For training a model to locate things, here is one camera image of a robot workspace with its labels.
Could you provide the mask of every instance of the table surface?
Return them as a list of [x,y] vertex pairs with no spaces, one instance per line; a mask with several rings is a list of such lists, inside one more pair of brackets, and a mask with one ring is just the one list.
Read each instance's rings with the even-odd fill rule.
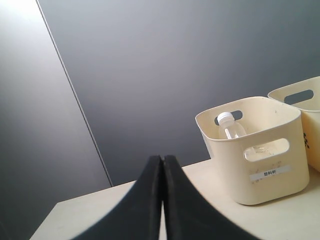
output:
[[[198,191],[223,215],[261,239],[318,240],[320,173],[310,168],[310,183],[301,192],[254,206],[234,202],[226,193],[214,160],[183,167]],[[31,240],[68,240],[105,216],[134,182],[59,202]],[[166,239],[164,218],[160,240]]]

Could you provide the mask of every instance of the plastic bin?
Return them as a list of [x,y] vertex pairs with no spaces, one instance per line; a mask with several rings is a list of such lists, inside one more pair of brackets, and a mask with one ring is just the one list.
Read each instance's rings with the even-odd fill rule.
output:
[[[222,112],[235,111],[242,112],[242,118],[236,120],[247,135],[219,139],[215,118]],[[256,96],[205,110],[195,120],[235,202],[255,205],[297,193],[307,186],[309,170],[301,112],[297,108]],[[247,160],[244,151],[254,146],[264,146],[270,154]]]
[[289,98],[294,96],[296,103],[293,103],[292,106],[302,112],[302,128],[308,163],[320,172],[320,76],[281,87],[268,94],[269,98],[288,104],[291,104],[288,102]]

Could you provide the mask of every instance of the white bottle cap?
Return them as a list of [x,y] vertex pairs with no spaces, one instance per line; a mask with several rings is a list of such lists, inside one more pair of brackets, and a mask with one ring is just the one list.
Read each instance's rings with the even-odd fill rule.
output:
[[217,120],[220,125],[222,122],[225,122],[225,121],[234,121],[235,118],[234,116],[232,116],[231,112],[225,111],[218,115]]

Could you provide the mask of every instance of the gray wall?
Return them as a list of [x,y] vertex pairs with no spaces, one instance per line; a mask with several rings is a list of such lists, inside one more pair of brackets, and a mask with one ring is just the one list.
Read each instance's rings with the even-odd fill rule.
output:
[[0,0],[0,239],[109,186],[36,1]]
[[208,159],[197,113],[320,75],[320,1],[40,4],[115,184]]

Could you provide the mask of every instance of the basket handle cutout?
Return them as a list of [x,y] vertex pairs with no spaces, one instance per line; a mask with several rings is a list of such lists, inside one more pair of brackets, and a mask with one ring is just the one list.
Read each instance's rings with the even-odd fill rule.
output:
[[244,150],[243,155],[249,162],[256,162],[284,154],[289,150],[289,148],[289,141],[285,138],[280,138],[264,144],[248,147]]
[[[242,113],[242,111],[240,111],[240,110],[232,111],[231,114],[232,114],[232,116],[234,117],[234,120],[236,120],[236,121],[239,120],[239,119],[242,119],[242,117],[243,117],[243,113]],[[216,117],[214,118],[214,123],[215,123],[217,126],[219,126],[218,116],[216,116]]]
[[297,103],[312,99],[313,97],[314,97],[314,91],[312,91],[311,89],[308,89],[305,91],[297,92],[292,95],[286,96],[284,98],[284,103],[293,105],[293,104],[297,104]]

